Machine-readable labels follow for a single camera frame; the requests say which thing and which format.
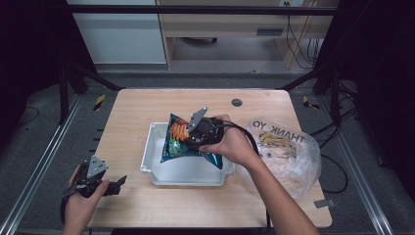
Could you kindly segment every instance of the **gray floor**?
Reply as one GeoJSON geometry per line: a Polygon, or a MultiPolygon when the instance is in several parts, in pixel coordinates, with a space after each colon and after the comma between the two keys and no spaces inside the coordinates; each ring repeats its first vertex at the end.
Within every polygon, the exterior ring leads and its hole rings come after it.
{"type": "MultiPolygon", "coordinates": [[[[285,70],[281,57],[272,40],[219,38],[216,44],[209,41],[183,39],[176,43],[173,67],[171,70],[148,67],[140,72],[129,68],[103,70],[102,76],[126,87],[198,87],[198,88],[264,88],[273,89],[287,84],[307,72],[298,66],[285,70]]],[[[56,234],[62,224],[59,220],[61,192],[65,189],[73,168],[93,154],[98,145],[97,139],[105,128],[111,112],[116,92],[87,78],[90,86],[87,94],[81,97],[80,106],[73,117],[66,136],[62,140],[54,159],[34,194],[19,224],[21,234],[56,234]],[[93,111],[99,95],[106,99],[100,111],[93,111]]],[[[314,96],[310,90],[313,80],[290,92],[298,115],[300,126],[311,133],[329,123],[324,109],[313,110],[302,104],[306,95],[311,104],[324,107],[326,95],[314,96]]],[[[27,102],[29,107],[22,122],[33,121],[16,128],[11,142],[0,155],[0,221],[6,219],[18,196],[24,189],[31,173],[47,148],[58,128],[59,92],[54,85],[33,94],[27,102]]],[[[351,101],[342,102],[342,112],[353,107],[351,101]]],[[[330,130],[316,136],[324,140],[330,130]]],[[[379,167],[370,140],[354,117],[342,122],[342,135],[352,154],[357,159],[370,189],[376,195],[381,211],[385,214],[394,234],[415,234],[415,206],[405,194],[393,170],[379,167]]],[[[325,193],[326,199],[336,202],[330,208],[333,224],[321,229],[322,234],[382,234],[375,229],[373,217],[358,190],[359,182],[351,177],[345,155],[337,139],[322,148],[325,154],[347,171],[349,185],[341,194],[325,193]]],[[[338,190],[345,183],[338,167],[323,159],[320,182],[325,190],[338,190]]]]}

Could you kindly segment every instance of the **wooden table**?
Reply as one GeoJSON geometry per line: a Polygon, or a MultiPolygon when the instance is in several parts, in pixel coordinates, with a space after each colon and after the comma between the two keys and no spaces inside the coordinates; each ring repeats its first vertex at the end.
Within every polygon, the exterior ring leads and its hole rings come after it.
{"type": "MultiPolygon", "coordinates": [[[[127,180],[117,196],[103,198],[89,227],[265,227],[265,206],[234,173],[223,186],[156,186],[140,165],[152,122],[168,122],[209,107],[206,117],[228,114],[241,126],[273,117],[300,129],[290,96],[281,90],[125,89],[119,92],[96,155],[110,167],[105,178],[127,180]],[[233,99],[243,105],[234,107],[233,99]]],[[[332,223],[317,181],[299,205],[317,227],[332,223]]]]}

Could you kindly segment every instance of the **plastic bag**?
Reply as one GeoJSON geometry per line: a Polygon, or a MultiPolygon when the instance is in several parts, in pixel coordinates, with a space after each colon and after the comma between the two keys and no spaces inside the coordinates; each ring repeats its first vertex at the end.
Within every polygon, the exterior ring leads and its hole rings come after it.
{"type": "Polygon", "coordinates": [[[167,132],[165,134],[164,146],[162,148],[161,163],[182,157],[204,157],[219,169],[223,168],[221,155],[213,153],[202,153],[198,149],[189,147],[187,138],[187,125],[189,122],[179,116],[170,114],[167,132]]]}
{"type": "MultiPolygon", "coordinates": [[[[308,134],[268,117],[250,121],[247,130],[254,137],[259,154],[274,176],[295,199],[303,197],[321,174],[320,148],[308,134]]],[[[255,190],[248,172],[237,172],[255,190]]]]}

